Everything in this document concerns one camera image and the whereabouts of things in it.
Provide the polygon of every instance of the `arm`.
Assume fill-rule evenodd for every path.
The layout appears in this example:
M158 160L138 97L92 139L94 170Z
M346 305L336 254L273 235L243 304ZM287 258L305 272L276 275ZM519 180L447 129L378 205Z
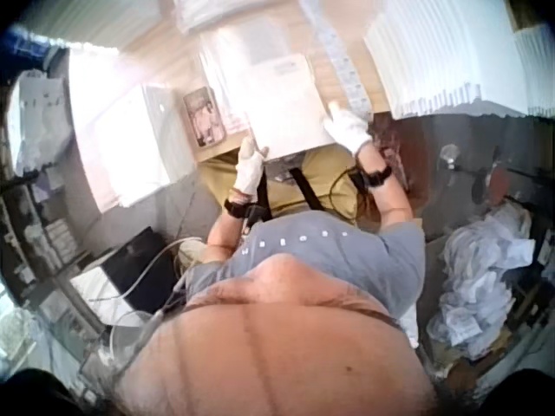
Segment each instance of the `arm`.
M230 258L239 245L243 222L243 219L222 212L208 234L202 263L224 262Z
M236 166L237 179L228 198L231 203L245 205L253 200L264 171L266 154L268 150L263 149L260 152L251 137L243 140ZM207 247L202 254L202 263L224 262L230 258L238 248L244 221L243 218L235 218L224 210L210 230Z
M387 166L381 154L370 142L362 145L358 151L358 161L366 173L381 172ZM390 225L404 223L413 218L407 195L395 175L391 175L382 186L370 191L382 216L382 231Z
M366 133L368 123L350 111L340 109L335 103L330 103L330 113L332 119L326 120L324 127L331 137L353 153L366 173L383 171L387 165L372 144L372 137ZM407 195L394 175L385 184L370 191L382 216L382 230L412 219Z

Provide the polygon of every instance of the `stack of paper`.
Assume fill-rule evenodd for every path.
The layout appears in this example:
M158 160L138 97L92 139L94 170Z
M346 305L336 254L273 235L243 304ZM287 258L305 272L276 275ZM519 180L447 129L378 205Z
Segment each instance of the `stack of paper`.
M503 0L388 0L364 40L396 119L527 114L524 69Z
M326 116L306 58L290 55L260 63L242 80L242 107L268 160L333 143L324 131Z
M528 113L555 117L555 38L540 24L514 35L522 58L528 90Z

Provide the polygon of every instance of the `strip of labels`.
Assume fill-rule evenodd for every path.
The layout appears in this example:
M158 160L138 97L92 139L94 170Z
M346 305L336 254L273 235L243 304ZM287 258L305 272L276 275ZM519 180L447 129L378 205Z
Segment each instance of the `strip of labels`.
M351 61L341 37L334 27L323 16L319 0L299 0L304 15L314 28L317 38L323 45L329 57L341 88L349 101L351 110L370 120L372 116L372 102L366 93L360 76L356 72L355 64Z

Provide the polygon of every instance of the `black suspender strap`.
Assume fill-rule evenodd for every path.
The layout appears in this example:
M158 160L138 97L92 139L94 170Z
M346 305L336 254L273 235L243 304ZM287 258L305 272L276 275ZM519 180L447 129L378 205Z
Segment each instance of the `black suspender strap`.
M295 167L289 170L289 173L295 179L295 182L297 182L297 186L303 193L304 199L306 199L309 207L313 211L325 211L320 200L314 193L312 186L310 186L309 181L306 180L306 177L303 175L303 172L298 167Z

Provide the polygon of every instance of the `gray t-shirt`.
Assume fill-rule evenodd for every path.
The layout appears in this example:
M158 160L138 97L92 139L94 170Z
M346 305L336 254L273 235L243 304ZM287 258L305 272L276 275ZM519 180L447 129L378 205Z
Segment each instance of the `gray t-shirt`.
M424 233L417 224L370 234L322 211L307 211L260 223L224 263L187 271L187 300L225 279L242 276L278 253L370 293L394 318L413 305L424 283Z

